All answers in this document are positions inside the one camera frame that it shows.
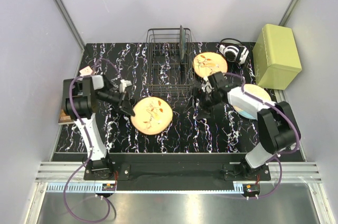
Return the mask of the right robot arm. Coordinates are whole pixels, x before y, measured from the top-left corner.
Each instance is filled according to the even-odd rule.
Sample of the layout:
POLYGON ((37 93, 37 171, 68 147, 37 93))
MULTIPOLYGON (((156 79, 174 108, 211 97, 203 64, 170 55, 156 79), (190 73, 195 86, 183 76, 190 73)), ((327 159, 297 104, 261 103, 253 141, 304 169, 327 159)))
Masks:
POLYGON ((259 143, 232 170, 226 170, 226 175, 251 180, 270 161, 299 149, 301 133, 290 104, 264 101, 249 93, 244 77, 229 72, 205 77, 203 84, 193 87, 185 111, 197 108, 196 119, 207 119, 218 104, 236 106, 258 123, 259 143))

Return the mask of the white plate blue band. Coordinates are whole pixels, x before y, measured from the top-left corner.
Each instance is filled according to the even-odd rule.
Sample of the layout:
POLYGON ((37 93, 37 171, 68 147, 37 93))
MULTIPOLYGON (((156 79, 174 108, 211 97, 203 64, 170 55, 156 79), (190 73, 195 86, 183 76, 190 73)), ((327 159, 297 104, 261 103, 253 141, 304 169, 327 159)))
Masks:
MULTIPOLYGON (((270 97, 269 93, 265 89, 261 88, 260 86, 253 85, 253 84, 245 84, 244 90, 249 92, 250 94, 258 97, 259 99, 261 99, 263 101, 271 101, 271 97, 270 97)), ((233 106, 233 108, 242 117, 247 118, 247 119, 256 120, 252 115, 250 115, 246 111, 240 109, 239 107, 233 106)))

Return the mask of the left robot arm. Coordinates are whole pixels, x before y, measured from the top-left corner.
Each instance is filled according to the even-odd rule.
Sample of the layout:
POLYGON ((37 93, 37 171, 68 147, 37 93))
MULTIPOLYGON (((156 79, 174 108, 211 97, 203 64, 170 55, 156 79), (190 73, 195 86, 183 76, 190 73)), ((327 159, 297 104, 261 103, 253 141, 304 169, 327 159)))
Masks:
POLYGON ((119 114, 135 116, 127 88, 131 81, 121 79, 119 89, 103 75, 76 77, 63 81, 62 110, 74 121, 87 150, 85 180, 109 180, 117 171, 104 146, 96 122, 97 102, 111 104, 119 114))

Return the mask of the teal glazed plate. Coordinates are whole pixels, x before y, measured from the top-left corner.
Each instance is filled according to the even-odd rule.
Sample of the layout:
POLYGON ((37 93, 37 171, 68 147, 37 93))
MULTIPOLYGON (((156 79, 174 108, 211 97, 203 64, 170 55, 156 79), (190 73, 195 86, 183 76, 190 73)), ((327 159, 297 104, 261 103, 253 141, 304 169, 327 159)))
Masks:
POLYGON ((183 63, 185 56, 185 30, 182 25, 180 25, 180 63, 183 63))

